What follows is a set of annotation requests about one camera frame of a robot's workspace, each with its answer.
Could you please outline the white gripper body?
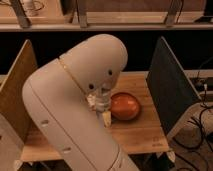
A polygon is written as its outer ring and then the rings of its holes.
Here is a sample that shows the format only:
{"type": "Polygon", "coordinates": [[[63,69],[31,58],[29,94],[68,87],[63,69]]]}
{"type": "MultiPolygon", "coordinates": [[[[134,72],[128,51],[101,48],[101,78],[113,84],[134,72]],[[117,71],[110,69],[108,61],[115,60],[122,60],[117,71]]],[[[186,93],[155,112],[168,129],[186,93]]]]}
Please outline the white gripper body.
{"type": "Polygon", "coordinates": [[[110,110],[111,92],[95,91],[87,96],[89,107],[96,113],[103,113],[110,110]]]}

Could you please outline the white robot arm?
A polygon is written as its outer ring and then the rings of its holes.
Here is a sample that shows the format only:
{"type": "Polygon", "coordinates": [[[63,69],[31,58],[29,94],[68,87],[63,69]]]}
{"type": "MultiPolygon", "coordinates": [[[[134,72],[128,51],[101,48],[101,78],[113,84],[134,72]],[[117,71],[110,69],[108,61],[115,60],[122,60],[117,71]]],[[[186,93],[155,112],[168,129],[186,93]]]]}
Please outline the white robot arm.
{"type": "Polygon", "coordinates": [[[92,36],[28,77],[22,97],[39,130],[73,171],[139,171],[88,105],[86,96],[112,89],[127,64],[122,41],[92,36]]]}

